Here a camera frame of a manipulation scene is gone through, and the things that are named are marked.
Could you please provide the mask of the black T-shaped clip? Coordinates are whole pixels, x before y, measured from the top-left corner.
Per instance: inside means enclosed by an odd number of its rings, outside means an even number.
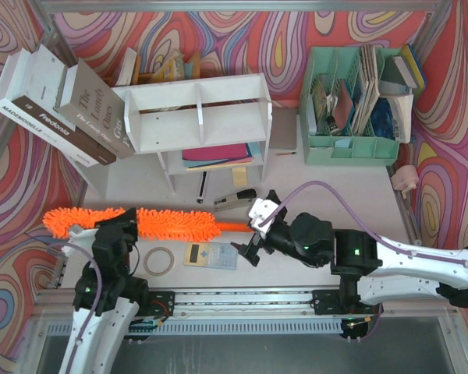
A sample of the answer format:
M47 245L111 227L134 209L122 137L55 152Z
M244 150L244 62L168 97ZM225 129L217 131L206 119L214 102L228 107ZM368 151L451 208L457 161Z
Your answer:
M271 189L267 194L267 199L271 201L276 201L278 199L278 195L274 189Z

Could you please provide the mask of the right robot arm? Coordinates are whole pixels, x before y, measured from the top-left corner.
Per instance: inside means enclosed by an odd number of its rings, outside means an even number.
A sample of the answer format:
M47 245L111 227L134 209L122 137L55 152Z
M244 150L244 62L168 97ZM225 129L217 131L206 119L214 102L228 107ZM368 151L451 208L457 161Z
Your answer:
M443 299L468 309L468 247L438 250L405 245L364 231L338 229L309 213L291 224L281 211L269 228L256 230L246 244L235 244L252 266L259 249L280 252L310 268L328 266L339 277L334 291L314 291L318 315L369 313L386 301Z

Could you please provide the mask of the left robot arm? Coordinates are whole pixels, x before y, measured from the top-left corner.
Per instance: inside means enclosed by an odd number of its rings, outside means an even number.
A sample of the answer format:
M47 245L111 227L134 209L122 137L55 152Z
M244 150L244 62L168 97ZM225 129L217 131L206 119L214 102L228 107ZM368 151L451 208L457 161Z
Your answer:
M87 263L76 282L73 324L60 373L109 373L132 319L150 301L147 280L130 273L138 241L137 210L96 223L91 250L67 242L65 256Z

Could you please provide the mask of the orange chenille duster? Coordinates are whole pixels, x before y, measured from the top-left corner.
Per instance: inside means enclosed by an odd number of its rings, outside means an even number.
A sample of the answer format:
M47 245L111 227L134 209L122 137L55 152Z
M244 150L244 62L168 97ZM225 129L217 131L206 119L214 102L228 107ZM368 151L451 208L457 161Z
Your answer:
M43 216L44 226L56 238L67 238L69 229L78 225L95 229L104 221L122 218L125 213L136 222L138 235L149 240L175 240L183 242L209 242L225 231L251 232L247 224L217 221L214 214L204 211L149 210L146 208L124 210L108 208L92 210L61 207Z

